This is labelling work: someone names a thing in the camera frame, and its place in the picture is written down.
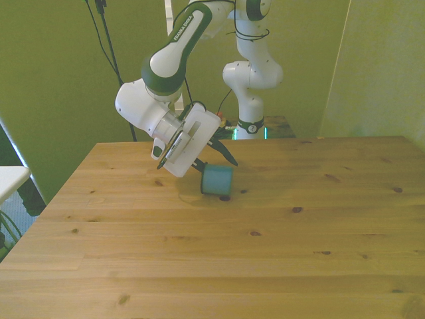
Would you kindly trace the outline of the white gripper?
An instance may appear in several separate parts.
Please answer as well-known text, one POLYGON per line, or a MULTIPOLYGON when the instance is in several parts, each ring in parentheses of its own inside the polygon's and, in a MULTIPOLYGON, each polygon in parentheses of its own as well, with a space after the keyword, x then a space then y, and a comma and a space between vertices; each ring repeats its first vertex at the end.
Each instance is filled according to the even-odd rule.
POLYGON ((183 121, 183 127, 177 131, 177 137, 165 152, 163 167, 176 177, 183 177, 192 164, 197 171, 203 173, 208 163, 197 156, 207 143, 232 165, 238 166, 226 146, 220 140, 211 138, 219 126, 220 118, 206 110, 200 102, 195 102, 183 121))

